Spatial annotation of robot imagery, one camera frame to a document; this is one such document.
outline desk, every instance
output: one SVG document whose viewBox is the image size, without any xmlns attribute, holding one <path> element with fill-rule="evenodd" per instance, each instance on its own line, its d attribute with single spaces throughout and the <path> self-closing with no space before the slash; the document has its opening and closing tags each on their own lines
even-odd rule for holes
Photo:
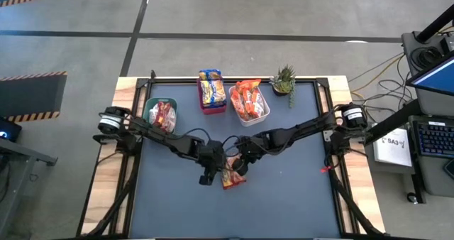
<svg viewBox="0 0 454 240">
<path fill-rule="evenodd" d="M 345 76 L 330 76 L 326 78 L 329 82 L 330 96 L 334 104 L 344 104 L 351 101 L 350 90 Z M 136 82 L 137 77 L 121 77 L 118 79 L 116 92 L 113 98 L 114 106 L 131 108 L 135 94 Z M 325 99 L 322 99 L 322 104 L 323 109 L 327 111 L 328 106 Z M 142 111 L 142 105 L 142 102 L 138 103 L 138 113 Z M 113 153 L 112 150 L 114 150 L 114 148 L 114 145 L 103 146 L 100 150 L 99 159 Z M 362 151 L 364 150 L 360 144 L 356 143 L 352 143 L 352 148 Z M 89 191 L 89 199 L 86 203 L 87 210 L 85 214 L 83 214 L 79 227 L 80 233 L 87 233 L 92 230 L 106 213 L 107 209 L 111 206 L 115 198 L 116 185 L 122 159 L 124 159 L 122 158 L 122 155 L 115 155 L 111 159 L 104 161 L 96 169 L 92 188 Z M 345 161 L 348 170 L 348 179 L 350 181 L 351 191 L 355 202 L 358 204 L 365 216 L 372 222 L 372 224 L 380 231 L 384 231 L 382 217 L 368 168 L 367 159 L 358 154 L 351 153 L 345 156 Z M 131 164 L 132 163 L 128 164 L 128 168 L 126 168 L 127 172 L 131 170 Z M 118 218 L 118 223 L 120 224 L 122 224 L 124 220 L 124 203 Z M 348 208 L 343 202 L 341 202 L 341 207 L 343 210 L 346 231 L 352 231 L 352 225 L 348 223 L 350 221 Z"/>
</svg>

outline clear plastic container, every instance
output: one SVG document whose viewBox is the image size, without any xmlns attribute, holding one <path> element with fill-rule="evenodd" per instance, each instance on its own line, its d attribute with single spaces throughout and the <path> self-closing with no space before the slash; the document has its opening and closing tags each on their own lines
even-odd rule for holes
<svg viewBox="0 0 454 240">
<path fill-rule="evenodd" d="M 235 86 L 231 87 L 228 89 L 228 94 L 230 95 L 230 97 L 232 96 L 232 91 L 233 89 L 235 88 Z M 265 108 L 263 108 L 265 110 L 265 113 L 263 114 L 263 116 L 259 116 L 258 118 L 256 119 L 251 119 L 249 121 L 244 121 L 240 115 L 238 115 L 238 113 L 236 113 L 236 116 L 238 116 L 238 119 L 240 119 L 240 123 L 245 126 L 245 127 L 248 127 L 248 126 L 252 126 L 254 124 L 257 124 L 257 123 L 260 123 L 260 122 L 263 122 L 267 116 L 270 114 L 270 108 L 268 107 L 268 104 L 267 104 L 267 101 L 265 99 L 265 97 L 263 96 L 262 94 L 262 91 L 260 91 L 260 88 L 258 87 L 258 92 L 260 93 L 260 95 L 262 95 L 262 98 L 263 98 L 263 104 L 265 105 Z"/>
</svg>

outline wooden table frame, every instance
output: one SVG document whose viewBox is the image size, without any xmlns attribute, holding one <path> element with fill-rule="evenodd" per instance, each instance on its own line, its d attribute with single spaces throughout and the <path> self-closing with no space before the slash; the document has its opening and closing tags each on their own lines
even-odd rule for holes
<svg viewBox="0 0 454 240">
<path fill-rule="evenodd" d="M 264 78 L 267 77 L 226 77 L 227 80 L 245 78 Z M 196 78 L 192 77 L 156 77 L 158 81 L 178 82 L 181 80 L 191 80 L 194 82 Z M 326 77 L 297 77 L 299 80 L 310 80 L 319 83 L 319 96 L 322 111 L 328 111 L 333 105 L 346 104 L 351 102 L 350 90 L 348 88 L 347 79 L 345 76 L 326 76 Z M 150 89 L 141 88 L 147 85 L 149 78 L 141 77 L 120 77 L 117 82 L 115 95 L 113 98 L 113 106 L 131 108 L 135 115 L 140 116 L 143 110 L 144 101 L 150 96 Z M 362 145 L 352 143 L 352 148 L 364 151 Z M 115 144 L 104 145 L 100 148 L 99 160 L 113 153 Z M 106 160 L 97 168 L 90 185 L 87 201 L 82 213 L 81 222 L 77 234 L 90 232 L 102 219 L 103 215 L 114 202 L 118 191 L 125 184 L 125 180 L 131 174 L 134 157 L 122 156 L 121 154 L 114 155 Z M 345 160 L 341 159 L 341 166 L 336 169 L 338 177 L 343 181 L 346 190 L 351 193 L 357 206 L 362 210 L 364 215 L 372 222 L 375 228 L 384 231 L 384 226 L 378 207 L 378 201 L 375 195 L 375 189 L 372 183 L 372 177 L 367 164 L 367 158 L 358 155 L 354 152 L 346 154 Z M 340 213 L 342 227 L 345 233 L 365 233 L 361 226 L 353 219 L 352 212 L 348 209 L 345 201 L 337 193 L 335 199 L 338 200 L 341 210 Z M 128 224 L 125 222 L 125 213 L 128 202 L 123 202 L 118 215 L 114 222 L 118 224 Z M 110 225 L 109 230 L 104 233 L 115 234 L 122 230 Z"/>
</svg>

